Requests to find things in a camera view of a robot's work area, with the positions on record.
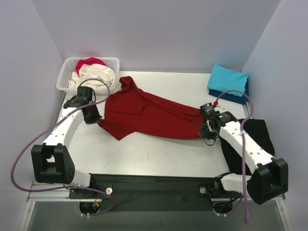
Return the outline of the dark red t-shirt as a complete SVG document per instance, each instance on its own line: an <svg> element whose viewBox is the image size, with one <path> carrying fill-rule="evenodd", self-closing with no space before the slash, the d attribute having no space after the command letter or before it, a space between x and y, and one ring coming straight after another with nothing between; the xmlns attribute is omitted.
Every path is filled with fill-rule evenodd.
<svg viewBox="0 0 308 231"><path fill-rule="evenodd" d="M133 132L170 139L198 139L203 122L197 108L176 103L138 88L132 77L120 78L120 91L105 103L99 127L117 140Z"/></svg>

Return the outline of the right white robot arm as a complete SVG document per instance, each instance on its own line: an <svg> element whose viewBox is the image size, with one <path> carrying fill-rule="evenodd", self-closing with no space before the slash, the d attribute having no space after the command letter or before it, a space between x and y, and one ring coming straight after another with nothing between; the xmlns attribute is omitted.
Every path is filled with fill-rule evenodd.
<svg viewBox="0 0 308 231"><path fill-rule="evenodd" d="M203 118L199 136L205 140L224 139L242 158L243 167L251 172L250 176L246 173L220 175L213 184L216 195L238 192L261 205L288 192L288 164L284 159L277 159L261 148L229 111L220 113L212 103L202 105L199 111Z"/></svg>

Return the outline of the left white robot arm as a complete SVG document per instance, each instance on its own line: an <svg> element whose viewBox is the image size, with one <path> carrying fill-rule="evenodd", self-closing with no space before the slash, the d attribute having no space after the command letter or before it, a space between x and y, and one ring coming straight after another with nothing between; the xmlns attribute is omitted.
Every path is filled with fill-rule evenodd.
<svg viewBox="0 0 308 231"><path fill-rule="evenodd" d="M91 182L91 175L75 168L68 151L74 133L82 122L91 125L101 120L93 95L92 88L78 87L77 95L64 104L60 117L62 123L53 129L41 145L32 147L31 157L37 182L80 187L81 194L86 198L96 195L97 186Z"/></svg>

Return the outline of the cream white t-shirt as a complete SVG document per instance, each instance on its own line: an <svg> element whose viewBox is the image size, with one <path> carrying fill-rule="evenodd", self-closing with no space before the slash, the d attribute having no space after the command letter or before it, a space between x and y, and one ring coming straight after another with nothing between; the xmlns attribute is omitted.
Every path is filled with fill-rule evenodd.
<svg viewBox="0 0 308 231"><path fill-rule="evenodd" d="M72 73L68 86L71 89L76 89L80 83L86 80L82 86L91 87L93 89L105 89L105 85L98 81L98 79L105 82L108 87L111 87L115 84L115 78L114 71L105 65L83 64L79 69L79 73L76 71Z"/></svg>

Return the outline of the bright red t-shirt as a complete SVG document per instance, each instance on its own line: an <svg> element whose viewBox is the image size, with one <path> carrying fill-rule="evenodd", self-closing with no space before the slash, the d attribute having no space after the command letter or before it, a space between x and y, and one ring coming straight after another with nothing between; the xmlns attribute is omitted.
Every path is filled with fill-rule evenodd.
<svg viewBox="0 0 308 231"><path fill-rule="evenodd" d="M77 65L75 67L75 71L76 73L79 75L79 70L81 69L81 67L86 64L86 65L92 65L92 64L100 64L100 65L104 65L106 66L105 62L103 62L100 59L94 58L94 57L90 57L84 60L79 60L77 62Z"/></svg>

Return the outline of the white plastic basket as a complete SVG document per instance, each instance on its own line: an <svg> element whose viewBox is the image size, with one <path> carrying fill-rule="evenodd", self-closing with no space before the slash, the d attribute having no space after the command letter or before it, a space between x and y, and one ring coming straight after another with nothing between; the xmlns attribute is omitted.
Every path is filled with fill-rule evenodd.
<svg viewBox="0 0 308 231"><path fill-rule="evenodd" d="M63 90L68 95L75 95L77 93L76 89L69 87L69 80L71 79L72 73L75 71L78 61L87 58L88 57L69 57L65 59L57 78L56 87L58 90ZM118 58L114 57L97 57L97 59L102 60L115 74L115 83L110 87L110 93L113 93L119 82L120 61Z"/></svg>

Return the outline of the turquoise folded t-shirt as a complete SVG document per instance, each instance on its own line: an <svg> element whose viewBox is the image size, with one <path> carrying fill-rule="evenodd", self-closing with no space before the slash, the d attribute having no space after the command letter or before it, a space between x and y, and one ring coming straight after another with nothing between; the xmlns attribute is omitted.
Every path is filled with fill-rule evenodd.
<svg viewBox="0 0 308 231"><path fill-rule="evenodd" d="M228 94L242 97L248 80L247 72L238 72L215 64L207 84L209 90L228 92Z"/></svg>

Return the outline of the black t-shirt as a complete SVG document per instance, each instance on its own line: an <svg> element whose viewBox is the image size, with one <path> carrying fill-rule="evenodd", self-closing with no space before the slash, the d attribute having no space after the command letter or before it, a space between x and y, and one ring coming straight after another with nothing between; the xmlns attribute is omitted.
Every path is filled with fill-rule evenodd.
<svg viewBox="0 0 308 231"><path fill-rule="evenodd" d="M267 153L275 156L274 146L270 140L270 135L263 119L249 119L244 123L244 130L247 134ZM229 171L237 175L242 174L242 158L223 138L219 138L221 149L228 165Z"/></svg>

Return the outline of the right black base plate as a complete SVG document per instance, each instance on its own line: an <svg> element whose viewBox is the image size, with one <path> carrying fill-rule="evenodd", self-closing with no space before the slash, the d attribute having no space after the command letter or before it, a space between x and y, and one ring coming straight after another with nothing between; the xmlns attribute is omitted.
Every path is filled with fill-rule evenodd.
<svg viewBox="0 0 308 231"><path fill-rule="evenodd" d="M230 199L241 196L240 192L226 191L223 189L221 183L215 182L201 182L198 184L198 195L200 198L211 199Z"/></svg>

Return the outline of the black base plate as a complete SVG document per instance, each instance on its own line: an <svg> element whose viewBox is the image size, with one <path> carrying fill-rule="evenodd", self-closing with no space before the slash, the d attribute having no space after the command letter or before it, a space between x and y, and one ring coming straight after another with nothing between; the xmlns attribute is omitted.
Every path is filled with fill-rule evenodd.
<svg viewBox="0 0 308 231"><path fill-rule="evenodd" d="M69 199L108 199L108 195L113 193L114 185L112 183L98 182L90 187L102 191L103 194L91 190L72 188L69 191Z"/></svg>
<svg viewBox="0 0 308 231"><path fill-rule="evenodd" d="M223 189L221 183L215 182L201 182L198 184L198 195L200 198L211 199L230 199L241 196L240 192L226 191Z"/></svg>

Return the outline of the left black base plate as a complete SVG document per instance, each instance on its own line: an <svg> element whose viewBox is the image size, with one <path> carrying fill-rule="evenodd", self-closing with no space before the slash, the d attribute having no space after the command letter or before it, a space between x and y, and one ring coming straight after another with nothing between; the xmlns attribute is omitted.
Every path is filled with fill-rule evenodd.
<svg viewBox="0 0 308 231"><path fill-rule="evenodd" d="M112 183L98 182L90 187L102 191L103 194L91 190L72 188L69 191L69 199L108 199L108 195L113 193L114 185Z"/></svg>

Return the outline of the aluminium rail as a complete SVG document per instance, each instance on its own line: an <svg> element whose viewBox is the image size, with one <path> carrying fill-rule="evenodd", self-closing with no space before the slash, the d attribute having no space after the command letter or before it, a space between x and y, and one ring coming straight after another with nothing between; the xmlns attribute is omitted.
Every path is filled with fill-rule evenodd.
<svg viewBox="0 0 308 231"><path fill-rule="evenodd" d="M198 195L198 184L201 182L216 182L213 179L202 179L202 178L174 178L174 179L147 179L147 180L107 180L107 179L98 179L95 180L93 184L98 182L103 183L112 183L113 193L112 195L108 195L108 197L116 198L120 195L127 196L144 196L144 195L175 195L175 196L183 196L185 194L189 196L196 196L200 198ZM38 190L37 192L30 192L28 196L28 201L60 201L62 199L69 199L69 191L72 188L78 189L76 186L64 186L61 189L56 189L52 191L47 191L48 185L34 183L32 184L31 190ZM102 191L96 190L94 188L85 188L85 190L91 190L94 192L98 192L103 194ZM241 193L242 188L232 189L230 191L235 191Z"/></svg>

